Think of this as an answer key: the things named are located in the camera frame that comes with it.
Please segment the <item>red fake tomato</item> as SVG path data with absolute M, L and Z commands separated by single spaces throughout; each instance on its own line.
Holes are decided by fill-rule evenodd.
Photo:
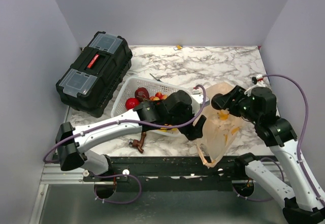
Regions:
M 129 98 L 125 102 L 126 110 L 134 109 L 140 104 L 140 101 L 137 98 Z

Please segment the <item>orange translucent plastic bag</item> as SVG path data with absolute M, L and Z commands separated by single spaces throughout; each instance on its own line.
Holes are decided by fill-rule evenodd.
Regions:
M 227 110 L 215 110 L 211 105 L 205 107 L 202 114 L 206 121 L 203 137 L 196 140 L 197 151 L 203 165 L 213 168 L 236 139 L 244 120 Z

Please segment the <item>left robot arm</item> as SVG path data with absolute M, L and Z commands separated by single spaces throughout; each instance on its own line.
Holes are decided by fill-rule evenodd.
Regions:
M 63 123 L 56 137 L 60 169 L 83 168 L 102 181 L 109 180 L 113 169 L 108 158 L 93 152 L 92 148 L 119 137 L 160 128 L 176 128 L 190 141 L 202 138 L 206 121 L 202 111 L 208 104 L 205 93 L 189 95 L 179 90 L 165 100 L 141 102 L 123 114 L 101 122 L 76 127 L 70 122 Z

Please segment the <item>red fake cherry bunch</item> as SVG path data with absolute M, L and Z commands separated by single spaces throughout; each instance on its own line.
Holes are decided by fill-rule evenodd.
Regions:
M 161 92 L 157 92 L 155 96 L 151 96 L 149 99 L 151 101 L 161 101 L 165 100 L 168 96 L 166 94 L 162 94 Z

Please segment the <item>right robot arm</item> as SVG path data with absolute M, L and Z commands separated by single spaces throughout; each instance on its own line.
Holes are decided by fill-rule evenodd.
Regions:
M 211 105 L 227 110 L 254 125 L 255 132 L 269 147 L 283 168 L 289 184 L 281 181 L 252 153 L 236 158 L 234 175 L 255 180 L 279 204 L 288 223 L 324 221 L 324 191 L 298 154 L 297 135 L 291 124 L 276 114 L 276 96 L 267 87 L 255 87 L 247 95 L 235 86 L 227 94 L 216 94 Z

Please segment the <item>red fake apple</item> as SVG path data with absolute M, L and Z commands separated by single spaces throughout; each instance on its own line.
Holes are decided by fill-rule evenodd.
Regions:
M 148 90 L 146 88 L 144 88 L 144 87 L 139 87 L 135 91 L 135 98 L 138 99 L 140 102 L 150 100 L 150 96 L 149 96 Z

